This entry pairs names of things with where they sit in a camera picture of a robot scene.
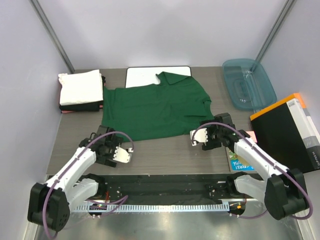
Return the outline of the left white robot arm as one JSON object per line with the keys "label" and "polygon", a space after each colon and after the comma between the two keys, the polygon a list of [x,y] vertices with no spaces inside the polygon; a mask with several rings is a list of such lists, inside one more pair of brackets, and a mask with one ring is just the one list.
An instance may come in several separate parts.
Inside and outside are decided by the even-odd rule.
{"label": "left white robot arm", "polygon": [[131,138],[103,125],[84,138],[71,159],[55,175],[32,186],[27,220],[43,226],[46,232],[58,233],[67,224],[71,212],[85,200],[102,199],[107,192],[103,179],[95,174],[83,174],[94,163],[110,167],[129,163],[134,149],[123,149],[124,139]]}

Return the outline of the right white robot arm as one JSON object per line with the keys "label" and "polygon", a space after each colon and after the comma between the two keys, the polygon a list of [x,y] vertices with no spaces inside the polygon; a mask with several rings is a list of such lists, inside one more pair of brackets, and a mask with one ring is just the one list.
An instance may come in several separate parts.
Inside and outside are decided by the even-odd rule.
{"label": "right white robot arm", "polygon": [[314,208],[303,173],[277,162],[246,131],[237,130],[229,113],[202,121],[197,129],[190,131],[190,140],[194,146],[201,143],[203,150],[224,146],[260,175],[260,180],[245,172],[229,176],[225,190],[230,197],[250,196],[263,203],[276,220],[286,217],[307,220],[312,216]]}

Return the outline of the green polo t shirt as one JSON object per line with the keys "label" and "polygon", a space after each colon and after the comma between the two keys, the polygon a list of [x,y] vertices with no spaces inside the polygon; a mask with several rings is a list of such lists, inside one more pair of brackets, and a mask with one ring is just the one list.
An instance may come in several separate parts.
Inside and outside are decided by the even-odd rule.
{"label": "green polo t shirt", "polygon": [[212,120],[212,100],[192,76],[161,72],[159,84],[103,89],[101,124],[127,136],[124,142],[187,135]]}

